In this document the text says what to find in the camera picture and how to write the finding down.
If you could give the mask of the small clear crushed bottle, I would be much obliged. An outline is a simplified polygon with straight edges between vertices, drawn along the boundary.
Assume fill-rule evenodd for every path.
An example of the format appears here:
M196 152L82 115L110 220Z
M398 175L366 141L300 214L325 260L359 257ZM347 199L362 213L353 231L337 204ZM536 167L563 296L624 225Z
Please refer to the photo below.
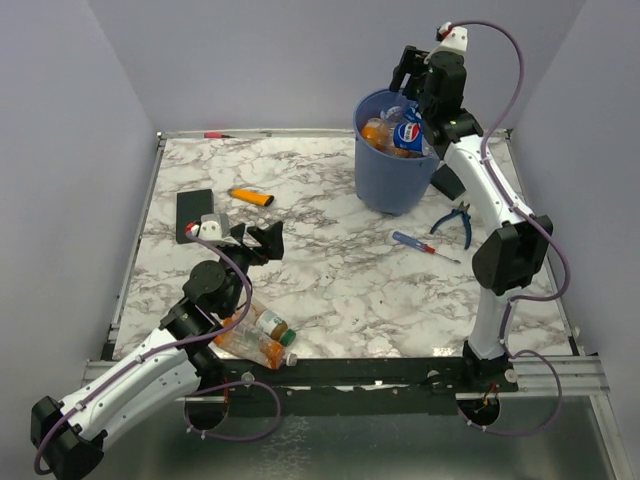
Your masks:
M393 105L386 109L383 109L380 111L380 118L389 124L397 124L401 122L422 122L418 104L414 101Z

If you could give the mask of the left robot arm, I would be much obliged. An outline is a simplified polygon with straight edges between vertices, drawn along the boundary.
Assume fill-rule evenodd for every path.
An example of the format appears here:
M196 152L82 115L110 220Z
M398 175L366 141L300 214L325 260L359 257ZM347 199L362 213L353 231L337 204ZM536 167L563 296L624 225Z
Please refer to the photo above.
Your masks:
M225 390L224 366L211 343L245 325L253 296L252 266L284 256L283 223L230 226L226 215L189 223L186 237L215 254L191 271L182 298L132 353L85 387L31 410L34 471L82 479L109 444L157 408L189 394Z

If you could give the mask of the small orange juice bottle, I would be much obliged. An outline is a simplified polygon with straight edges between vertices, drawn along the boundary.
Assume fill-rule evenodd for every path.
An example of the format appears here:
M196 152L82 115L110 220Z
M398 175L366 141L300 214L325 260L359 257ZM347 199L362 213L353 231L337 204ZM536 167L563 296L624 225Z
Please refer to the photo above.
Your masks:
M371 118L360 131L363 139L373 148L389 155L396 155L393 129L380 118Z

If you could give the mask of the orange bottle white cap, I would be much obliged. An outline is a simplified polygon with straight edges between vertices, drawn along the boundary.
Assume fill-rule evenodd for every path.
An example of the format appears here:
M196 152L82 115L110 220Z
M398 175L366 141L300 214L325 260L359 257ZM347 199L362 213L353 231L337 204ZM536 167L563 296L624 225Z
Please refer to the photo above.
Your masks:
M270 370L278 370L283 366L293 367L298 363L298 357L294 353L245 320L214 337L213 342L231 355Z

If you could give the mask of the orange bottle front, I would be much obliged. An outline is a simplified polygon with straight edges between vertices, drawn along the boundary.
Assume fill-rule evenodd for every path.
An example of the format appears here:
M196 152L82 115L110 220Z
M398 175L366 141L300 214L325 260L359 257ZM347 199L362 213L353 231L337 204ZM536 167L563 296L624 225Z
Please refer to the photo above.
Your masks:
M360 134L375 149L380 150L385 144L386 128L382 125L367 123L361 129Z

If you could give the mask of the Pepsi bottle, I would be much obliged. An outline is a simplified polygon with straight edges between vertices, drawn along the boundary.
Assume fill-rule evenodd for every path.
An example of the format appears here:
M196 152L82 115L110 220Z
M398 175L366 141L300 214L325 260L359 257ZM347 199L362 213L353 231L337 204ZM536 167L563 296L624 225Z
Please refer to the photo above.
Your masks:
M433 149L427 142L422 124L418 122L400 122L395 125L392 132L392 141L395 148L428 157L433 154Z

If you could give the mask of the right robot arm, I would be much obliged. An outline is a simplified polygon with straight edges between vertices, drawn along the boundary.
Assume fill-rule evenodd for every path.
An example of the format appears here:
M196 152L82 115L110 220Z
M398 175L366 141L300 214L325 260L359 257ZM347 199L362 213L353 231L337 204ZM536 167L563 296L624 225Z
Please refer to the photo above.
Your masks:
M427 144L462 182L486 229L472 257L480 300L459 367L461 383L481 391L508 367L513 305L541 269L553 224L519 201L493 165L480 124L462 106L465 83L461 54L408 46L389 88L417 103Z

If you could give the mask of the green cap bottle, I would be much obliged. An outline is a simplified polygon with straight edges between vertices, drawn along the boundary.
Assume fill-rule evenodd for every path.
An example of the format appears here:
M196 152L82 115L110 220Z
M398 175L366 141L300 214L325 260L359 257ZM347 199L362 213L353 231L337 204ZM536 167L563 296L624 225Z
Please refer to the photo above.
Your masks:
M256 299L251 302L245 322L254 325L284 347L290 346L296 339L296 332L277 313Z

